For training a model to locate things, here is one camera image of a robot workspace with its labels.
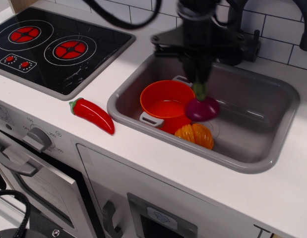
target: cabinet handle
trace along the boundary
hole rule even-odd
[[[111,201],[107,201],[103,207],[103,223],[105,231],[110,235],[111,238],[121,238],[123,231],[120,227],[114,228],[113,216],[116,212],[115,206]]]
[[[18,165],[11,160],[9,160],[5,155],[3,155],[3,151],[6,148],[0,144],[0,163],[5,166],[10,171],[13,171],[19,175],[24,175],[27,177],[32,177],[37,173],[37,168],[32,166],[29,163],[24,163],[23,165]]]

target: red burner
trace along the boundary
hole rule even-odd
[[[34,40],[40,35],[40,29],[35,26],[25,26],[15,30],[10,40],[15,43],[25,43]]]
[[[83,55],[86,50],[86,44],[82,41],[66,41],[56,47],[55,54],[60,59],[72,60]]]

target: black cable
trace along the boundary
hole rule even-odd
[[[155,17],[158,15],[159,10],[161,8],[161,4],[162,4],[162,0],[157,0],[154,12],[148,20],[146,20],[146,21],[144,21],[140,24],[130,24],[128,22],[125,22],[125,21],[122,21],[122,20],[116,18],[115,16],[113,16],[112,14],[110,14],[109,12],[104,10],[101,6],[98,5],[97,2],[95,2],[95,0],[83,0],[83,1],[85,3],[87,3],[95,12],[97,12],[101,17],[103,17],[109,23],[111,23],[115,26],[124,28],[124,29],[129,29],[129,30],[141,28],[141,27],[147,25],[148,23],[150,23],[152,20],[154,20]]]
[[[25,205],[26,209],[25,209],[23,221],[21,222],[20,227],[17,229],[17,231],[15,232],[15,234],[13,236],[13,238],[21,238],[24,231],[25,231],[25,227],[26,227],[28,220],[29,220],[29,217],[30,217],[31,204],[30,204],[28,198],[23,193],[15,191],[15,190],[0,190],[0,196],[3,196],[3,195],[13,195],[16,198],[18,198]]]

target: orange pot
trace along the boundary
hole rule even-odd
[[[185,106],[194,98],[193,90],[182,82],[162,80],[152,83],[140,96],[144,111],[140,121],[174,134],[183,125],[191,123],[185,115]]]

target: stovetop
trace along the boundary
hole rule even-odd
[[[69,100],[134,40],[125,32],[30,7],[0,25],[0,74]]]

